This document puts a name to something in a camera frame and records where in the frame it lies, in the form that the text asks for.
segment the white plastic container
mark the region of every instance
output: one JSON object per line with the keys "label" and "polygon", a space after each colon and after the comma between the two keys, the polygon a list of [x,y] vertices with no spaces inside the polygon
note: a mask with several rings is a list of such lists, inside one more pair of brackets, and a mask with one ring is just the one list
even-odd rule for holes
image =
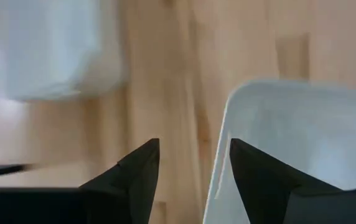
{"label": "white plastic container", "polygon": [[124,80],[118,0],[0,0],[0,84],[14,100],[97,95]]}
{"label": "white plastic container", "polygon": [[228,99],[203,222],[250,223],[233,178],[231,138],[343,190],[356,189],[356,90],[261,81]]}

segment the wooden floor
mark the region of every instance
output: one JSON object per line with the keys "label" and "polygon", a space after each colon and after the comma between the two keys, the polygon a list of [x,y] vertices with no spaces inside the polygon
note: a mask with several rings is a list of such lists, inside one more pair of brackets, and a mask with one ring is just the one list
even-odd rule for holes
{"label": "wooden floor", "polygon": [[0,97],[0,163],[36,164],[0,185],[78,186],[160,138],[150,223],[200,223],[233,89],[260,78],[356,88],[356,0],[125,0],[121,17],[124,86],[66,102]]}

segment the white bin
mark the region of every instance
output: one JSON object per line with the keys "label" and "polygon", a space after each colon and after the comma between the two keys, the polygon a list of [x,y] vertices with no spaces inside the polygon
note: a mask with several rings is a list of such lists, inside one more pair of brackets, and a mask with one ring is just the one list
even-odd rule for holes
{"label": "white bin", "polygon": [[0,93],[99,95],[126,77],[118,0],[0,0]]}
{"label": "white bin", "polygon": [[356,189],[356,90],[286,81],[237,89],[225,107],[205,224],[250,223],[233,178],[231,138],[338,188]]}

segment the white plastic tray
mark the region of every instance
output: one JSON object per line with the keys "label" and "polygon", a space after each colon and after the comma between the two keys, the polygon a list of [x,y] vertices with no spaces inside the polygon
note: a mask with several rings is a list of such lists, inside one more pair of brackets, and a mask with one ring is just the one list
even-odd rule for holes
{"label": "white plastic tray", "polygon": [[231,138],[344,190],[356,189],[356,90],[261,81],[228,99],[205,224],[250,223],[229,160]]}

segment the blurred white object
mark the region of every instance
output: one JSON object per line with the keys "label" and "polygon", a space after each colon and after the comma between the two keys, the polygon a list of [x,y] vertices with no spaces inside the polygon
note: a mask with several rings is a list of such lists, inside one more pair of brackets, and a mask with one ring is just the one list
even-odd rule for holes
{"label": "blurred white object", "polygon": [[0,0],[1,91],[15,100],[103,93],[124,80],[117,0]]}
{"label": "blurred white object", "polygon": [[204,224],[250,223],[229,158],[240,138],[340,189],[356,189],[356,91],[294,82],[254,82],[228,99]]}

